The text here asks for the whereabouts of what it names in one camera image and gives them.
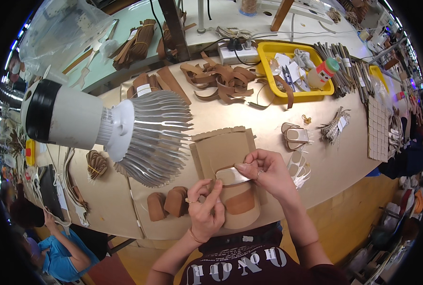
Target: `factory floor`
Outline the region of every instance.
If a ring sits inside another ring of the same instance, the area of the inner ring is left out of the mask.
[[[397,189],[398,179],[391,180],[384,175],[364,177],[340,194],[307,210],[333,263],[340,263],[360,248],[368,237],[371,224],[376,223],[381,215],[378,207],[385,207]],[[286,220],[282,220],[281,225],[284,229],[281,248],[298,262]],[[41,238],[49,234],[45,227],[37,232]],[[119,244],[125,240],[115,237],[112,243]],[[145,284],[151,265],[175,242],[136,240],[94,266],[82,280],[86,285],[110,285],[116,280],[120,285]],[[196,250],[186,264],[199,256],[201,253]],[[175,284],[180,282],[182,272],[183,269],[175,277]]]

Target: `power strip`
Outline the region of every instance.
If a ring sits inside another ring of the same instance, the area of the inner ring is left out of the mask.
[[[221,45],[218,48],[218,52],[222,64],[231,65],[241,63],[237,59],[235,52],[231,52],[230,50],[228,50],[226,45]],[[237,54],[238,58],[244,63],[257,63],[260,60],[259,54],[257,53],[257,49],[253,46],[251,46],[251,48],[248,50],[243,49],[241,51],[237,51]]]

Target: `maroon t-shirt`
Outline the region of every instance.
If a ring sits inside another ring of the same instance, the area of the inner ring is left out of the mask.
[[[250,244],[208,253],[193,260],[186,266],[180,284],[349,285],[349,282],[334,265],[306,269],[281,248]]]

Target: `blue shirt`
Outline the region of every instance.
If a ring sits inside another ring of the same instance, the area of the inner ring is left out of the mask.
[[[70,237],[68,237],[64,231],[61,233],[71,242],[75,243],[91,259],[91,265],[80,272],[78,272],[72,264],[70,259],[72,256],[71,253],[65,246],[63,246],[62,243],[58,241],[55,236],[49,236],[48,238],[38,243],[41,251],[50,248],[50,250],[47,251],[45,255],[45,261],[43,263],[42,270],[55,277],[56,279],[65,282],[78,280],[83,276],[83,274],[90,270],[91,267],[99,262],[99,259],[96,257],[96,255],[86,247],[86,245],[77,236],[77,234],[72,230],[70,230],[70,232]]]

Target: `bottle cap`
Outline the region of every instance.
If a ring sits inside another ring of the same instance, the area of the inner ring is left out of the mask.
[[[336,59],[329,57],[325,60],[325,64],[327,65],[328,70],[332,72],[337,72],[340,69],[340,65]]]

